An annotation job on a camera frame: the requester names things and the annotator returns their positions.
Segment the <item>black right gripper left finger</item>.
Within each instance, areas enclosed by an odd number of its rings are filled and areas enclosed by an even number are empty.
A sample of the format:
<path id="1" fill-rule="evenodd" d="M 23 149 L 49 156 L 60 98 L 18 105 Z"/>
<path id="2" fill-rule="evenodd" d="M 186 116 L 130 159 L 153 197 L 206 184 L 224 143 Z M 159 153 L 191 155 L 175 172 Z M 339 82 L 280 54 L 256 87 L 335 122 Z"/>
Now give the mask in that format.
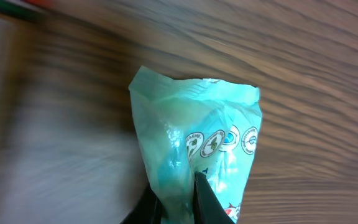
<path id="1" fill-rule="evenodd" d="M 134 209 L 120 224 L 161 224 L 162 203 L 148 185 Z"/>

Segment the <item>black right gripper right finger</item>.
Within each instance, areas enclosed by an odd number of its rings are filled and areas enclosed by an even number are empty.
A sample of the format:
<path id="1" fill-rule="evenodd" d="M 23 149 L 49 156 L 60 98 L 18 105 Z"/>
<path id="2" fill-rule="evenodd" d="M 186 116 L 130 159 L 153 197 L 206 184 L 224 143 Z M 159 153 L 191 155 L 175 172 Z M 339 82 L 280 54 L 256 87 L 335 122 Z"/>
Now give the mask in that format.
<path id="1" fill-rule="evenodd" d="M 195 224 L 234 224 L 201 172 L 195 172 L 193 214 Z"/>

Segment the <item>teal wet wipes pack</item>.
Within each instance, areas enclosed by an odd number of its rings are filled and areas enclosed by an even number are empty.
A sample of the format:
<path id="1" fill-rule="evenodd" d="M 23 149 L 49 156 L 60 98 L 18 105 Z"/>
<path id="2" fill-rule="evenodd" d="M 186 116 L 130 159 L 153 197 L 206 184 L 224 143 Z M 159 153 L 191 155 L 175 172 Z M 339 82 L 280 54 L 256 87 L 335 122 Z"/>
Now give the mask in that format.
<path id="1" fill-rule="evenodd" d="M 213 78 L 175 80 L 141 67 L 129 91 L 162 222 L 195 223 L 195 172 L 201 172 L 236 223 L 262 125 L 260 90 Z"/>

